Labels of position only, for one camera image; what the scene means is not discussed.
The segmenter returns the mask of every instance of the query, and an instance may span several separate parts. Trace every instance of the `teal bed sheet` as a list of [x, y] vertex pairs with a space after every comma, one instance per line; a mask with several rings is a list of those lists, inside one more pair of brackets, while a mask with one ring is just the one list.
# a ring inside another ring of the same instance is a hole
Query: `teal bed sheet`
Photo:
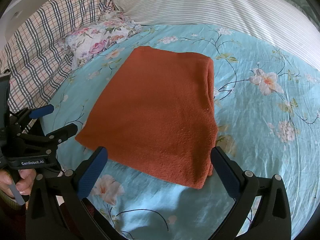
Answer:
[[[80, 130], [102, 90], [138, 46], [198, 52], [213, 59], [216, 144], [243, 170], [282, 176], [292, 238], [297, 236], [320, 197], [320, 72], [265, 41], [216, 25], [145, 26], [65, 80], [50, 102], [54, 112], [41, 120], [45, 134], [72, 122]], [[58, 160], [65, 170], [74, 170], [91, 154], [70, 138], [60, 145]], [[234, 203], [215, 173], [196, 190], [112, 160], [89, 200], [119, 233], [143, 240], [206, 240]], [[249, 219], [250, 213], [240, 234]]]

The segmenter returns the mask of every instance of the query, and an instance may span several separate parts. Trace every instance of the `orange towel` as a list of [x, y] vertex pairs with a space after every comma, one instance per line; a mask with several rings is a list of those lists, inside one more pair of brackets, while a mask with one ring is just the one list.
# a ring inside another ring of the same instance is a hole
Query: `orange towel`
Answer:
[[198, 53], [133, 50], [76, 136], [109, 158], [159, 179], [202, 188], [218, 128], [213, 61]]

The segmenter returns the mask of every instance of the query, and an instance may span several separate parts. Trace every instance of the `human hand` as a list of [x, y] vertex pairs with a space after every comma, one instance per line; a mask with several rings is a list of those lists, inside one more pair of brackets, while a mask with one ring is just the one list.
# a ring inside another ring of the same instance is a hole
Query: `human hand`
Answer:
[[[16, 183], [16, 187], [21, 195], [30, 195], [33, 181], [36, 177], [34, 169], [19, 170], [21, 179]], [[12, 178], [6, 170], [0, 170], [0, 189], [9, 197], [13, 198], [13, 194], [9, 189], [12, 184]]]

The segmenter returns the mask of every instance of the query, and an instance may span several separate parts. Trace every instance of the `plaid blanket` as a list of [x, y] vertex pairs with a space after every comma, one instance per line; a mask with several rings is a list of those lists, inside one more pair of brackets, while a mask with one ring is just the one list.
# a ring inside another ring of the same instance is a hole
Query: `plaid blanket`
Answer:
[[112, 9], [112, 0], [49, 0], [31, 15], [0, 51], [0, 73], [12, 75], [10, 109], [48, 104], [71, 72], [58, 39]]

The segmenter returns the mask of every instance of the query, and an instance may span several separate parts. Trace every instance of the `striped pillow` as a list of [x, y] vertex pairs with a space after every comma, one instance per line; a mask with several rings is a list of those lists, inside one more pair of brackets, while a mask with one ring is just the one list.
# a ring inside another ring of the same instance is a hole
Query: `striped pillow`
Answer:
[[284, 49], [320, 70], [320, 33], [284, 0], [113, 0], [141, 25], [222, 25]]
[[111, 9], [111, 0], [49, 0], [31, 15], [0, 51], [0, 73], [12, 73], [10, 109], [48, 104], [71, 71], [58, 39]]

